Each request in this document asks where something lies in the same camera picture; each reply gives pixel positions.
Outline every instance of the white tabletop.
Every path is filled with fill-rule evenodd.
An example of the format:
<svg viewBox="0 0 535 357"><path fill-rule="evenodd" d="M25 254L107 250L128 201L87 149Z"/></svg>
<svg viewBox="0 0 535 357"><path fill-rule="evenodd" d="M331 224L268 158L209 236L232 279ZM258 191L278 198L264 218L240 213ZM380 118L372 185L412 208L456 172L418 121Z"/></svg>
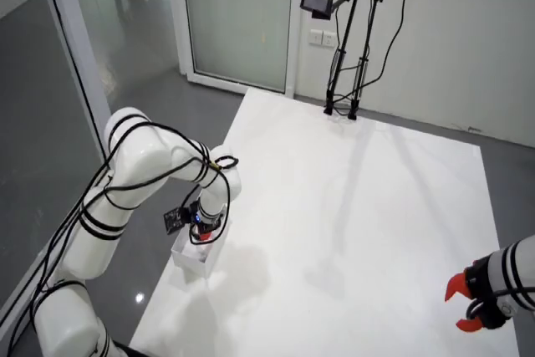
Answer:
<svg viewBox="0 0 535 357"><path fill-rule="evenodd" d="M448 279L498 249L479 148L249 90L243 191L209 279L167 263L131 346L158 357L518 356L462 333Z"/></svg>

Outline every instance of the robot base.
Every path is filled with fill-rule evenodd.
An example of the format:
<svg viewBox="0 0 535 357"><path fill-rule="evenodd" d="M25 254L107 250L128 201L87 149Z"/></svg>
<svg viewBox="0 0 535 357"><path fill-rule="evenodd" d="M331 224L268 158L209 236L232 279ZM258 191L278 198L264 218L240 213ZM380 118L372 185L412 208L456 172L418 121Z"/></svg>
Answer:
<svg viewBox="0 0 535 357"><path fill-rule="evenodd" d="M140 353L139 351L135 351L131 349L128 346L125 346L124 344L121 344L119 342L114 342L115 346L117 346L119 349L123 350L128 357L149 357L147 354Z"/></svg>

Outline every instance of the robotic arm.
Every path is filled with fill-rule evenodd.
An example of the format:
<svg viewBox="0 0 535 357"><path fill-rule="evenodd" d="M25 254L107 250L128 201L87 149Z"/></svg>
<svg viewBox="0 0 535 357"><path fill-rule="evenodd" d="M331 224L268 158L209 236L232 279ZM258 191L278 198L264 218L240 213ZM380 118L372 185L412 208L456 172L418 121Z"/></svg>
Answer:
<svg viewBox="0 0 535 357"><path fill-rule="evenodd" d="M475 261L447 285L446 301L455 293L474 301L466 319L457 322L464 332L501 328L520 309L535 311L535 236Z"/></svg>
<svg viewBox="0 0 535 357"><path fill-rule="evenodd" d="M49 282L54 291L34 303L33 323L44 357L142 355L115 347L83 281L105 271L133 211L168 177L201 187L193 222L201 240L208 240L219 228L227 203L242 188L235 164L227 166L224 175L220 172L217 161L230 157L223 145L210 152L200 142L151 123L136 109L113 114L105 135L108 147L117 147L115 170L108 171L85 196L77 231Z"/></svg>

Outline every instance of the light switch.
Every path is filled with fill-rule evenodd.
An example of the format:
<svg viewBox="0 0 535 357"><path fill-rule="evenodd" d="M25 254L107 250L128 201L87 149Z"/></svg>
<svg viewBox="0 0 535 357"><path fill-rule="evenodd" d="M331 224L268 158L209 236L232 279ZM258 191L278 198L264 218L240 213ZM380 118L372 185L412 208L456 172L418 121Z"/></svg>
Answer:
<svg viewBox="0 0 535 357"><path fill-rule="evenodd" d="M308 33L308 43L321 45L323 36L324 36L324 32L321 29L311 29L310 32Z"/></svg>

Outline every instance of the glass wall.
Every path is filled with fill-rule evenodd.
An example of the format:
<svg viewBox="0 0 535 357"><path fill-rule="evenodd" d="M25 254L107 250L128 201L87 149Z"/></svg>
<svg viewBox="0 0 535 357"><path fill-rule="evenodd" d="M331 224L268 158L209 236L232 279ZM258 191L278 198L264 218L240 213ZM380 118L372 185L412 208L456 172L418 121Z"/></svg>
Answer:
<svg viewBox="0 0 535 357"><path fill-rule="evenodd" d="M48 0L0 0L0 307L100 165Z"/></svg>
<svg viewBox="0 0 535 357"><path fill-rule="evenodd" d="M112 111L127 105L141 84L170 69L179 74L170 0L79 3Z"/></svg>
<svg viewBox="0 0 535 357"><path fill-rule="evenodd" d="M284 92L290 0L187 0L197 73Z"/></svg>

